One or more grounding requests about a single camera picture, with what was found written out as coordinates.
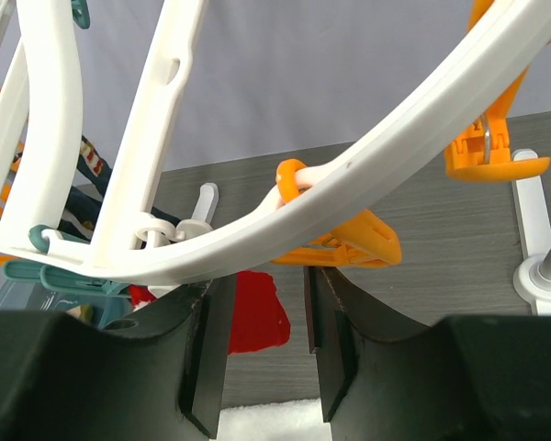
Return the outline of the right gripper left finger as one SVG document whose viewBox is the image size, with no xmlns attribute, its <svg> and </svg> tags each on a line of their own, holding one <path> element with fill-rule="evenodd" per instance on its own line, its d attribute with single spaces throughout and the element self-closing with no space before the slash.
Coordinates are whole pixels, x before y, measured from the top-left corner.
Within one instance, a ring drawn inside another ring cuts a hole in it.
<svg viewBox="0 0 551 441">
<path fill-rule="evenodd" d="M 0 311 L 0 440 L 209 440 L 234 277 L 185 285 L 97 329 Z"/>
</svg>

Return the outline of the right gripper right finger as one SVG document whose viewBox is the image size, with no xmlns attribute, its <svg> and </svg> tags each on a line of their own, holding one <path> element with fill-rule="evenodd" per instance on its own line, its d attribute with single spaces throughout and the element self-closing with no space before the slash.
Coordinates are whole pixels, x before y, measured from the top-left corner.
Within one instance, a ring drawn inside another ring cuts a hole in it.
<svg viewBox="0 0 551 441">
<path fill-rule="evenodd" d="M 335 440 L 551 440 L 551 316 L 425 325 L 308 266 L 304 296 Z"/>
</svg>

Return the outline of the beige striped sock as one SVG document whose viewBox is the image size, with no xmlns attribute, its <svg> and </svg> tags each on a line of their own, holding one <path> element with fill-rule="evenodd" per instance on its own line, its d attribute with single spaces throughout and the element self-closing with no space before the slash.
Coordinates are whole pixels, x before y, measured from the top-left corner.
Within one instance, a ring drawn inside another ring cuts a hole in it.
<svg viewBox="0 0 551 441">
<path fill-rule="evenodd" d="M 92 325 L 94 322 L 94 308 L 90 304 L 81 304 L 66 311 L 80 322 Z"/>
</svg>

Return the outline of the red santa sock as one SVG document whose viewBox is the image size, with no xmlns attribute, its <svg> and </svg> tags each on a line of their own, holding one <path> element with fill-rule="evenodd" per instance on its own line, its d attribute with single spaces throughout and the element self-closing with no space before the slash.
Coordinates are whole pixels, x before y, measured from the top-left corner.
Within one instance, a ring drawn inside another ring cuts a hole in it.
<svg viewBox="0 0 551 441">
<path fill-rule="evenodd" d="M 224 368 L 231 353 L 285 344 L 290 322 L 266 273 L 182 284 L 160 298 L 140 300 L 124 330 L 108 328 L 107 344 L 125 360 L 147 366 L 166 360 L 197 373 L 203 364 Z"/>
</svg>

